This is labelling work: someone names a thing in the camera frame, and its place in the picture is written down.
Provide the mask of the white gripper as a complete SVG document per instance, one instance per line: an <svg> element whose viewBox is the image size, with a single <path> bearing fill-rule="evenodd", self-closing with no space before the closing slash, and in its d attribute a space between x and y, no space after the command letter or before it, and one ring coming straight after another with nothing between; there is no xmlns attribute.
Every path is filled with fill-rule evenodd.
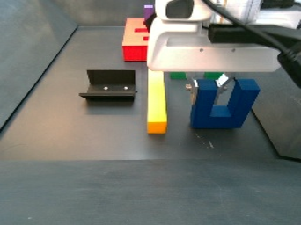
<svg viewBox="0 0 301 225"><path fill-rule="evenodd" d="M186 18L169 18L171 0L155 0L157 18L150 27L147 66L158 71L185 72L272 72L280 68L277 50L256 44L212 44L202 28L213 10L193 0L193 12ZM216 101L234 80L233 73L224 73L216 80ZM186 84L190 102L196 104L198 81Z"/></svg>

